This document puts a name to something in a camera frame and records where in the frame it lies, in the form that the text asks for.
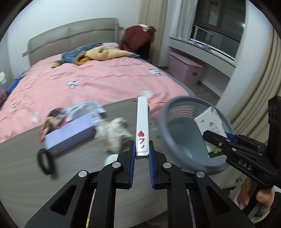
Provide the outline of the person's right hand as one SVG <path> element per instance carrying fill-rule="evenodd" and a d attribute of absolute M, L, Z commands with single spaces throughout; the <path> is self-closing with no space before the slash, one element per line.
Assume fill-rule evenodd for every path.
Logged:
<path fill-rule="evenodd" d="M 251 186 L 251 179 L 246 178 L 244 183 L 241 186 L 241 191 L 238 195 L 237 202 L 239 205 L 239 208 L 241 210 L 244 210 L 244 208 L 249 204 L 250 201 L 250 190 L 252 189 Z M 273 201 L 275 196 L 275 188 L 272 187 L 268 190 L 259 190 L 259 192 L 256 195 L 256 200 L 262 205 L 257 212 L 257 215 L 263 216 L 267 214 L 272 207 Z"/>

